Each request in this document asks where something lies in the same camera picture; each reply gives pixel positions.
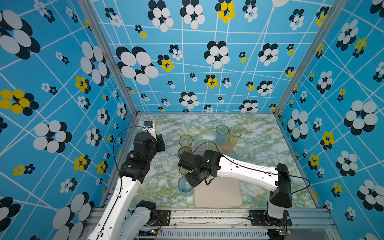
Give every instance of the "yellow flower pattern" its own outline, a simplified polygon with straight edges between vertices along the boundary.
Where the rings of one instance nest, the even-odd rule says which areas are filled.
[[[295,50],[294,50],[294,49],[290,49],[290,50],[287,52],[287,54],[290,55],[290,56],[291,56],[292,54],[294,54],[294,53],[295,53]]]
[[[321,15],[319,16],[319,18],[316,20],[316,24],[317,24],[318,26],[321,26],[321,25],[323,24],[323,22],[324,22],[324,20],[325,20],[326,17],[327,17],[327,15],[321,14]]]
[[[309,158],[308,165],[310,166],[311,170],[317,170],[318,166],[320,165],[319,163],[319,156],[314,155],[313,153],[311,154],[311,157]]]
[[[343,192],[342,188],[343,187],[340,184],[335,182],[335,184],[333,185],[333,189],[331,190],[331,192],[333,193],[333,196],[334,197],[340,197],[340,193]]]
[[[145,38],[147,37],[147,34],[146,34],[144,31],[142,31],[142,32],[140,33],[140,37],[141,37],[142,39],[145,39]]]
[[[108,168],[108,164],[107,164],[107,161],[101,161],[101,163],[99,163],[97,165],[97,174],[104,174],[107,172],[107,168]]]
[[[320,144],[323,146],[324,150],[331,149],[335,143],[334,134],[331,132],[324,132],[324,135],[321,137]]]
[[[234,18],[236,13],[234,11],[235,9],[235,4],[230,0],[229,3],[228,1],[224,1],[221,5],[218,3],[216,5],[216,11],[218,11],[217,16],[220,19],[223,19],[223,23],[228,23],[230,19]]]
[[[20,165],[20,166],[15,167],[13,169],[13,175],[14,176],[21,176],[21,175],[23,175],[24,171],[25,171],[25,167],[23,165]]]

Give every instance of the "white robot arm segment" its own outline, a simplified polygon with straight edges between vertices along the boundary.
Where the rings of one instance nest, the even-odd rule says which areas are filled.
[[[263,167],[247,162],[242,162],[233,159],[227,155],[225,156],[236,164],[241,164],[242,166],[249,167],[251,169],[258,169],[260,171],[278,174],[278,171],[275,169],[275,167]],[[230,161],[226,160],[224,157],[221,157],[220,159],[220,167],[221,168],[217,170],[217,176],[219,177],[232,177],[239,180],[251,182],[271,192],[275,191],[277,188],[277,186],[275,185],[275,183],[279,181],[277,175],[266,174],[264,172],[258,172],[244,167],[238,167],[237,165],[232,164]]]
[[[118,179],[112,198],[99,223],[89,235],[88,240],[117,239],[117,234],[120,232],[125,214],[140,186],[141,183],[139,181],[132,181],[131,177],[122,177],[121,181]]]

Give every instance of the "marble pattern surface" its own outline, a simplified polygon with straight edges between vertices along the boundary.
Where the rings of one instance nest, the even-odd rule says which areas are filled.
[[[141,114],[139,126],[144,121],[154,121],[156,134],[162,134],[165,152],[158,152],[151,162],[151,169],[133,198],[130,207],[141,200],[155,202],[159,208],[195,208],[193,196],[184,197],[177,187],[182,174],[177,163],[179,137],[190,135],[196,141],[215,139],[218,125],[228,128],[238,126],[243,134],[234,148],[238,159],[262,166],[288,166],[291,175],[301,176],[289,151],[279,126],[272,114]],[[302,179],[292,179],[292,191],[305,187]],[[269,191],[255,184],[240,181],[244,204],[242,208],[265,208]],[[292,195],[293,208],[316,208],[308,190]]]

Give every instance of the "floral wallpaper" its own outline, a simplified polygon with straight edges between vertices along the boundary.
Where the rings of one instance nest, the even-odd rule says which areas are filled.
[[[3,1],[0,46],[0,239],[78,239],[126,102],[77,1]]]
[[[90,4],[137,110],[270,113],[333,0]]]
[[[347,1],[277,113],[344,239],[384,239],[383,4]]]

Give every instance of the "transparent plastic cup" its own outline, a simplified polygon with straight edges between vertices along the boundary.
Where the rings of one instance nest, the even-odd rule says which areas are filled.
[[[206,141],[197,141],[194,146],[194,154],[198,155],[200,153],[204,153],[205,150],[208,148]]]
[[[185,168],[183,168],[183,167],[180,167],[180,166],[179,166],[179,171],[180,171],[180,173],[183,174],[183,175],[186,175],[187,173],[189,173],[189,171],[188,171],[187,169],[185,169]]]
[[[220,152],[223,154],[226,154],[226,152],[232,151],[232,150],[233,150],[233,145],[230,142],[223,143],[220,148]]]
[[[225,125],[219,125],[216,127],[216,142],[221,145],[227,140],[229,129]]]
[[[179,149],[179,151],[177,152],[177,155],[179,157],[181,157],[181,155],[183,154],[183,152],[189,152],[189,153],[192,153],[192,150],[189,148],[189,147],[181,147]]]
[[[182,147],[192,148],[192,137],[189,135],[183,135],[179,138],[179,144]]]
[[[228,157],[231,157],[231,158],[233,158],[233,159],[238,159],[238,155],[237,155],[237,153],[235,153],[234,151],[228,151],[228,152],[226,152],[225,153]]]
[[[231,127],[229,129],[228,142],[230,142],[233,146],[236,146],[239,141],[243,131],[239,127]]]
[[[185,176],[182,176],[179,179],[177,186],[179,187],[179,190],[183,196],[190,197],[193,195],[193,187],[188,183]]]

